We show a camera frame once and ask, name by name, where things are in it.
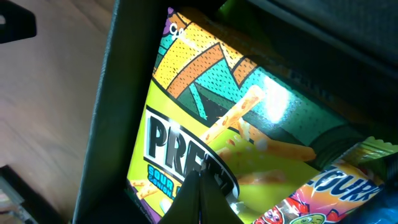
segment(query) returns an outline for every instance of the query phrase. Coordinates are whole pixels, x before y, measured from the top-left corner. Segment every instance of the pretzel bag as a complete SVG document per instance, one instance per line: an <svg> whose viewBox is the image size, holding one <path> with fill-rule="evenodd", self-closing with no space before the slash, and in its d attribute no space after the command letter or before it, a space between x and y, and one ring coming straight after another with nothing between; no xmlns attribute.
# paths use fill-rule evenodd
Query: pretzel bag
<svg viewBox="0 0 398 224"><path fill-rule="evenodd" d="M167 212L191 170L209 169L251 223L364 139L339 108L360 114L300 85L301 75L255 44L169 8L127 175L127 192L150 221Z"/></svg>

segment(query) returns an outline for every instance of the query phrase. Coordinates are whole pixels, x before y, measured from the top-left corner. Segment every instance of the sour candy bag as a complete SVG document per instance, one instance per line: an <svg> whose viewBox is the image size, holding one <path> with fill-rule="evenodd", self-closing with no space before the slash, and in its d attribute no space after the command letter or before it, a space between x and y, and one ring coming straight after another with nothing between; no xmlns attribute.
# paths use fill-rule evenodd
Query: sour candy bag
<svg viewBox="0 0 398 224"><path fill-rule="evenodd" d="M253 223L338 222L375 196L383 186L383 181L370 170L340 161L326 168Z"/></svg>

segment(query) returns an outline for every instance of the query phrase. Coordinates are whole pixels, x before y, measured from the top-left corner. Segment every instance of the black plastic frame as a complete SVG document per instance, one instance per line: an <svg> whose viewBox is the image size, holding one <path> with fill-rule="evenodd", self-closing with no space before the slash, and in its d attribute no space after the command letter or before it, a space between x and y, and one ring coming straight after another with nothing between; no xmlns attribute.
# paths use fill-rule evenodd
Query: black plastic frame
<svg viewBox="0 0 398 224"><path fill-rule="evenodd" d="M269 12L270 14L282 19L283 21L292 24L293 26L314 35L315 37L329 43L339 50L346 52L352 57L368 64L382 73L391 76L394 79L398 79L397 68L388 62L381 60L380 58L374 57L363 49L354 46L353 44L343 40L342 37L333 35L332 33L322 29L315 25L303 16L300 16L293 9L289 9L284 6L283 0L248 0L249 2L260 7L262 10Z"/></svg>
<svg viewBox="0 0 398 224"><path fill-rule="evenodd" d="M0 1L0 44L36 36L36 18L33 13L8 0Z"/></svg>
<svg viewBox="0 0 398 224"><path fill-rule="evenodd" d="M124 189L167 7L196 4L212 12L222 2L116 0L74 223L143 222L145 216Z"/></svg>

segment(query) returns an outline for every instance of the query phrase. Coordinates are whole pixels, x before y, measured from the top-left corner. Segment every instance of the black container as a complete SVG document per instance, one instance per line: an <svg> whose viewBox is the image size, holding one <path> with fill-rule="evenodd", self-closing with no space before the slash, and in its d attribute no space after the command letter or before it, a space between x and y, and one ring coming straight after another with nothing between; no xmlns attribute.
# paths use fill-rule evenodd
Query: black container
<svg viewBox="0 0 398 224"><path fill-rule="evenodd" d="M265 7L272 9L271 11L261 10L264 2L272 4L272 7ZM200 2L194 7L211 14L222 3ZM398 76L394 64L367 54L361 48L344 42L344 38L339 39L339 35L333 35L320 26L315 26L302 16L296 18L299 21L290 21L290 16L294 14L286 6L282 7L272 1L254 3L260 5L256 11L259 22L268 30L267 35L278 53L287 61L358 108L366 110L366 103L369 100L375 101L366 113L380 123L392 128L397 126L395 114L398 110L394 102L398 99ZM148 222L124 189L167 18L167 7L181 5L180 2L160 0L116 0L73 217L74 223ZM289 35L280 39L280 34L283 33ZM287 48L284 47L286 43L301 47ZM305 55L307 59L312 60L314 66L300 61L299 53L306 45L312 46ZM319 65L330 65L330 68ZM358 80L360 75L363 75L363 79ZM358 81L353 91L350 86L353 86L355 80Z"/></svg>

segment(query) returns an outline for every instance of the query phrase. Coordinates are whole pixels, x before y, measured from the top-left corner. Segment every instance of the teal pattern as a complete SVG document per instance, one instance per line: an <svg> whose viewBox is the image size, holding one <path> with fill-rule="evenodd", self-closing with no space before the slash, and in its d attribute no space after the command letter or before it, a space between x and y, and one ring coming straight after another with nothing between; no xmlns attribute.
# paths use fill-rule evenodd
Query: teal pattern
<svg viewBox="0 0 398 224"><path fill-rule="evenodd" d="M169 49L169 47L172 45L174 40L172 40L172 35L169 34L165 37L162 37L160 40L160 46L164 47L165 49Z"/></svg>
<svg viewBox="0 0 398 224"><path fill-rule="evenodd" d="M160 53L161 55L164 55L164 54L166 54L166 51L167 50L164 47L160 46L159 50L158 50L158 53Z"/></svg>
<svg viewBox="0 0 398 224"><path fill-rule="evenodd" d="M199 116L201 116L203 119L207 119L206 112L205 112L205 107L203 106L203 103L202 103L202 101L200 99L200 95L198 93L198 90L197 90L195 84L192 83L189 86L189 89L191 90L191 93L193 95L193 99L195 100L195 103L197 104L197 108L198 108L198 111L199 111Z"/></svg>
<svg viewBox="0 0 398 224"><path fill-rule="evenodd" d="M197 109L197 104L195 103L195 100L193 99L191 90L189 88L186 88L181 95L177 98L179 102L182 103L182 105L186 106L188 109L190 109L192 112L195 114L199 115L198 109Z"/></svg>
<svg viewBox="0 0 398 224"><path fill-rule="evenodd" d="M196 84L196 86L200 94L202 94L204 97L208 98L209 100L215 102L217 105L222 106L226 110L229 110L235 105L234 102L212 93L211 91L207 90L206 88L203 88L199 84ZM243 119L251 124L254 124L255 127L257 127L263 133L266 133L270 138L278 139L279 141L291 144L301 144L300 141L298 142L298 140L290 136L290 134L284 134L284 132L280 130L280 127L267 125L269 124L269 121L264 117L259 116L253 111L247 112L243 116Z"/></svg>
<svg viewBox="0 0 398 224"><path fill-rule="evenodd" d="M294 133L294 137L305 145L309 145L324 131L345 123L337 116L330 116L331 111L308 100L261 67L247 77L241 88L237 86L226 60L221 60L212 66L198 77L196 82L235 103L244 96L252 85L258 85L264 90L266 97L252 111L263 116L264 121L268 121L263 124L265 129L283 128L289 133ZM271 101L272 104L281 103L277 101L279 92L285 95L285 105L282 107L277 122L271 122L272 106L266 105L266 101Z"/></svg>
<svg viewBox="0 0 398 224"><path fill-rule="evenodd" d="M157 54L156 56L156 61L155 61L155 68L157 68L160 64L160 61L162 61L163 56L161 54Z"/></svg>

